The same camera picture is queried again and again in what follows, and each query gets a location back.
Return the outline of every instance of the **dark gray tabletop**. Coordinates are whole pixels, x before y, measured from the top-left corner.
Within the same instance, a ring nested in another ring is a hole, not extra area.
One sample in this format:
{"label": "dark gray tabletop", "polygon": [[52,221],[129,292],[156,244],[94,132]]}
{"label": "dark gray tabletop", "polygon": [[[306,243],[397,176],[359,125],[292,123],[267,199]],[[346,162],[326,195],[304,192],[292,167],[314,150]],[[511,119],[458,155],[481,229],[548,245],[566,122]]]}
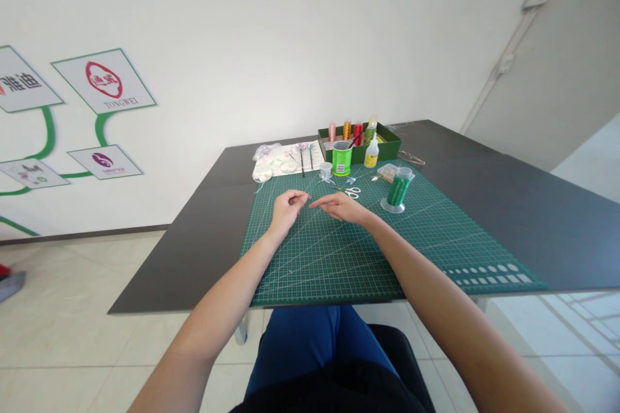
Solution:
{"label": "dark gray tabletop", "polygon": [[[426,161],[420,171],[552,291],[620,287],[619,204],[432,121],[395,131],[403,150]],[[110,314],[191,310],[238,260],[259,145],[222,152]]]}

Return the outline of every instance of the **blue pants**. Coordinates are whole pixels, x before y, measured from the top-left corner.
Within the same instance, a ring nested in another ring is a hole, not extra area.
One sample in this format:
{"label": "blue pants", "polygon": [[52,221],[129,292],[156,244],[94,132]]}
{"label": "blue pants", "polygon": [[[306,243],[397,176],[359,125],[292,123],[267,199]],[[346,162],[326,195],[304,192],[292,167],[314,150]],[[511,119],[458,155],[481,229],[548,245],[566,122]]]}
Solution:
{"label": "blue pants", "polygon": [[276,308],[245,391],[308,374],[334,359],[360,358],[396,370],[351,305]]}

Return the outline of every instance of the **green storage box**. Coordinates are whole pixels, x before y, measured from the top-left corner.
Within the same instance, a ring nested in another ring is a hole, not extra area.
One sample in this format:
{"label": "green storage box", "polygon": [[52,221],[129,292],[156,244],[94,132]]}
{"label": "green storage box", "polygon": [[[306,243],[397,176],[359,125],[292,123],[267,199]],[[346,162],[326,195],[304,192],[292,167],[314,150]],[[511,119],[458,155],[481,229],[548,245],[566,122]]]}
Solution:
{"label": "green storage box", "polygon": [[[342,137],[343,126],[336,127],[336,138]],[[377,135],[385,139],[385,142],[379,144],[379,157],[378,161],[385,161],[388,159],[398,158],[398,151],[400,150],[400,143],[402,140],[386,128],[383,124],[377,123]],[[323,152],[323,158],[325,161],[333,163],[333,150],[326,150],[325,142],[329,140],[329,129],[318,130],[318,143],[321,146],[321,152]],[[364,156],[366,155],[367,145],[360,145],[353,147],[353,153],[351,154],[351,164],[359,165],[364,162]]]}

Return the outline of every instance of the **person's right hand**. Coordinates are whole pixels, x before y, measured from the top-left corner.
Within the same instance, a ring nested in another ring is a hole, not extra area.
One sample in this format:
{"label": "person's right hand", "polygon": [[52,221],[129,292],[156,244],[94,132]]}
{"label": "person's right hand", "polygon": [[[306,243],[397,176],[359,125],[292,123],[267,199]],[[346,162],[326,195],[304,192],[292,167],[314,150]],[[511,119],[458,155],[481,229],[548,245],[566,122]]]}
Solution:
{"label": "person's right hand", "polygon": [[326,211],[332,218],[339,221],[348,221],[349,223],[358,224],[360,226],[364,226],[366,222],[375,216],[374,213],[368,211],[343,192],[325,196],[310,204],[310,208],[316,207],[321,207],[321,209]]}

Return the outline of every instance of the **green cutting mat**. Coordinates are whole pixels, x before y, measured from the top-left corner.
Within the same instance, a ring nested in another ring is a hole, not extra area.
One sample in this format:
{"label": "green cutting mat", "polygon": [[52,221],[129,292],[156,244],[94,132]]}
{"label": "green cutting mat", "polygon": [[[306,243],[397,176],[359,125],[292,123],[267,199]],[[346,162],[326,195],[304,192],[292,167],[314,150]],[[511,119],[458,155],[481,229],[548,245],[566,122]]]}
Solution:
{"label": "green cutting mat", "polygon": [[[377,168],[386,163],[411,167],[398,159],[378,163]],[[351,169],[352,176],[368,172],[362,165]],[[269,227],[277,196],[288,189],[308,192],[317,185],[313,199],[336,192],[327,183],[319,183],[317,173],[273,177],[263,185],[254,198],[241,256]],[[379,202],[387,196],[390,184],[383,179],[372,182],[373,175],[361,177],[353,185],[362,190],[358,201],[468,294],[548,288],[441,190],[415,169],[414,173],[403,213],[391,214],[381,207]],[[346,178],[333,180],[339,187],[350,186],[345,184]],[[392,269],[366,230],[341,223],[320,208],[304,207],[267,268],[251,306],[402,298],[404,294]]]}

